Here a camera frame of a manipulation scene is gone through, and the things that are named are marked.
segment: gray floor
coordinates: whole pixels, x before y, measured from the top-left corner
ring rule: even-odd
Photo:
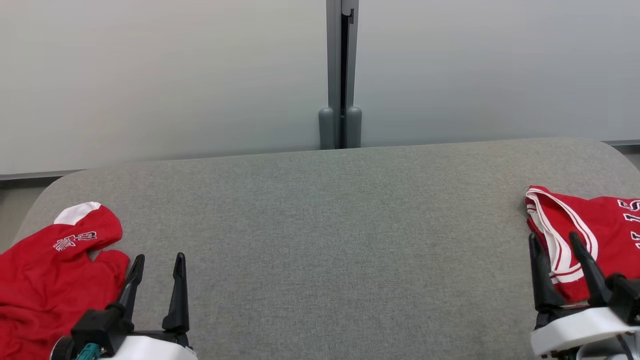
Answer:
[[[640,169],[640,150],[637,147],[618,150]],[[31,205],[55,180],[45,178],[0,183],[0,254],[11,246]]]

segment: red clothing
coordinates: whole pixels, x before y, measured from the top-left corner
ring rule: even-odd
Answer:
[[[122,237],[118,218],[97,202],[63,211],[0,254],[0,359],[48,359],[87,309],[116,300],[129,257],[100,250]]]
[[[569,302],[589,298],[580,263],[572,253],[575,231],[605,276],[619,272],[640,277],[640,199],[597,197],[591,200],[530,186],[526,193],[531,229],[546,246],[552,281]]]

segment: teal connector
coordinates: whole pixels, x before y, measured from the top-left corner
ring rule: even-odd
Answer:
[[[89,343],[80,351],[76,360],[96,360],[100,359],[100,355],[102,355],[102,353],[100,353],[98,344]]]

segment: gray fabric surface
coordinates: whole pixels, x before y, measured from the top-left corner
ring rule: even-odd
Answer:
[[[573,138],[157,161],[56,181],[18,237],[98,201],[147,256],[137,329],[187,257],[200,359],[531,359],[524,192],[640,197],[640,172]]]

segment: white partition panel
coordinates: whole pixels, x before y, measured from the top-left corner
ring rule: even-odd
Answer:
[[[0,5],[0,175],[319,148],[324,0]]]
[[[360,2],[362,145],[640,138],[640,2]]]

